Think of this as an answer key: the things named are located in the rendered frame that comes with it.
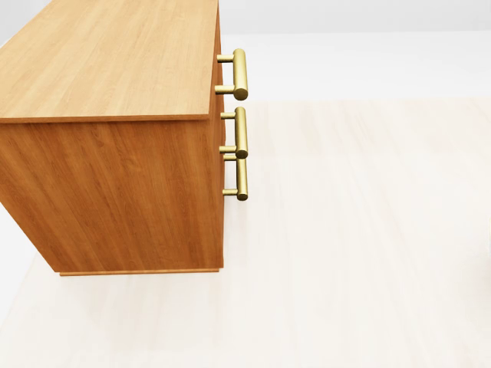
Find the wooden cabinet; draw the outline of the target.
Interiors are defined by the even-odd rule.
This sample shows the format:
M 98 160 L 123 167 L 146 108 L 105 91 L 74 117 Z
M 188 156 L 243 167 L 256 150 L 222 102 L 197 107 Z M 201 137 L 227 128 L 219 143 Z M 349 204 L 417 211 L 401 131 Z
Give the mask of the wooden cabinet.
M 51 0 L 0 48 L 0 203 L 62 275 L 223 266 L 218 0 Z

